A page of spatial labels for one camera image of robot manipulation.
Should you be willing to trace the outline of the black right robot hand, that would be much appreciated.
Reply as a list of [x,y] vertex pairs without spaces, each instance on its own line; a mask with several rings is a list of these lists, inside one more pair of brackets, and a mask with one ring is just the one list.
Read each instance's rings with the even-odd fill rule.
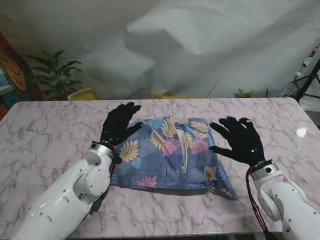
[[209,126],[231,147],[227,149],[214,145],[209,148],[210,151],[251,167],[266,160],[260,135],[250,119],[243,117],[237,120],[227,116],[220,118],[219,123],[211,122]]

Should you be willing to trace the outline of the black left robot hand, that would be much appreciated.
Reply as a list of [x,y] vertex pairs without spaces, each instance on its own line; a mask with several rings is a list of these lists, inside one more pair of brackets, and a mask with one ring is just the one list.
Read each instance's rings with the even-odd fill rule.
[[111,145],[117,146],[141,129],[142,122],[137,122],[135,125],[128,127],[133,115],[141,107],[141,105],[135,105],[134,102],[129,102],[127,104],[120,104],[117,108],[110,111],[103,123],[99,142],[108,142]]

